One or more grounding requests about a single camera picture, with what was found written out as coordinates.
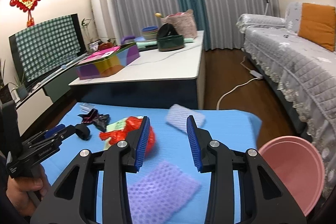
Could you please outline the person's left hand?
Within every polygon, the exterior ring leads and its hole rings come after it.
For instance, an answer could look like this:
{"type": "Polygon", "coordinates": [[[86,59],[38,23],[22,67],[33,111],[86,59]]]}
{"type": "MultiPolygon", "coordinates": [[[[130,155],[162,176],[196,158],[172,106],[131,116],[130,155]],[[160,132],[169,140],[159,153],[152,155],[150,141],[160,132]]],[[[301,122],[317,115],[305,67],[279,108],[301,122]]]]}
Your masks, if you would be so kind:
{"type": "Polygon", "coordinates": [[[28,192],[39,192],[44,198],[50,188],[50,183],[45,174],[45,169],[39,164],[40,176],[38,178],[20,177],[8,178],[6,195],[23,217],[31,217],[36,210],[36,206],[29,198],[28,192]]]}

